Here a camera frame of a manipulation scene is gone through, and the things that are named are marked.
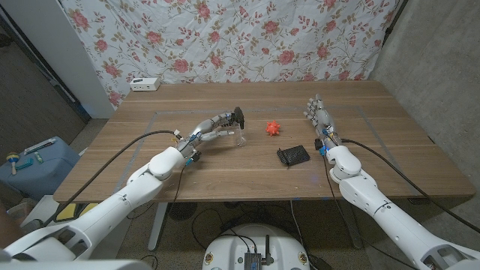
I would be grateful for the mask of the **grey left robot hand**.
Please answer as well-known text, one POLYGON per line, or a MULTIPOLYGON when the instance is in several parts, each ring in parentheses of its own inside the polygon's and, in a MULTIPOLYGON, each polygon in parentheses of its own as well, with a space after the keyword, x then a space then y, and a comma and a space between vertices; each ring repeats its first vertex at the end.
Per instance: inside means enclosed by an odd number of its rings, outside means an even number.
POLYGON ((182 139, 176 148, 184 157, 192 155, 195 148, 203 142, 233 135, 235 133, 233 130, 220 130, 220 127, 232 127, 234 124, 238 124, 241 129, 244 128, 245 118, 242 112, 224 112, 206 119, 200 122, 185 139, 182 139))

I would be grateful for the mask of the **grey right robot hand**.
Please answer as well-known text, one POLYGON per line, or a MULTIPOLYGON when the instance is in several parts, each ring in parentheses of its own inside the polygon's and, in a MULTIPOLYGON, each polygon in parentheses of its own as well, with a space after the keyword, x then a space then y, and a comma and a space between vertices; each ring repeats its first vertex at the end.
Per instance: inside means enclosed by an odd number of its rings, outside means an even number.
POLYGON ((314 98, 310 98, 307 102, 307 109, 303 112, 304 116, 313 125, 318 140, 327 149, 340 146, 342 144, 337 133, 335 121, 327 111, 323 99, 319 94, 314 98))

